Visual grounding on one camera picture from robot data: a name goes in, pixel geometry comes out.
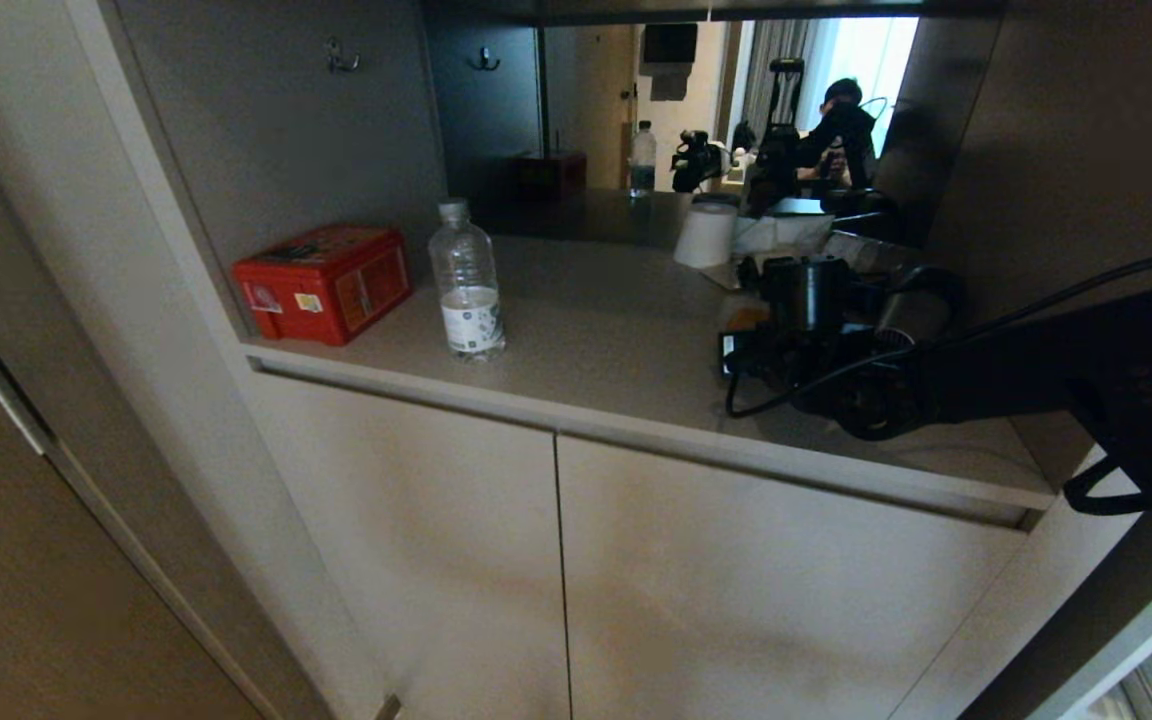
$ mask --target wooden door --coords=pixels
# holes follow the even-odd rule
[[[585,152],[591,188],[626,188],[634,122],[634,26],[545,28],[550,143]]]
[[[260,717],[1,407],[0,717]]]
[[[573,717],[884,720],[1023,541],[558,439]]]
[[[566,719],[553,434],[268,374],[251,388],[403,718]]]

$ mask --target bottle label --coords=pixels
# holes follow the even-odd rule
[[[444,326],[452,350],[483,353],[503,340],[499,297],[488,287],[461,288],[444,296]]]

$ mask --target hair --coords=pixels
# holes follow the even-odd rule
[[[856,78],[844,77],[842,79],[833,81],[833,85],[828,90],[824,91],[824,100],[831,101],[839,96],[855,97],[856,103],[859,104],[864,100],[864,94],[861,92],[861,83],[856,82]]]

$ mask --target plastic water bottle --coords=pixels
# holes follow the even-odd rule
[[[655,190],[655,136],[652,122],[641,120],[639,131],[630,141],[630,197],[643,197]]]
[[[429,241],[434,260],[447,346],[457,361],[485,363],[505,350],[500,287],[492,238],[470,223],[470,204],[460,197],[439,202],[444,227]]]

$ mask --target bottle cap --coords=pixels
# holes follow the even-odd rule
[[[448,199],[439,200],[438,217],[442,218],[444,222],[469,218],[470,200],[463,199],[463,197],[448,197]]]

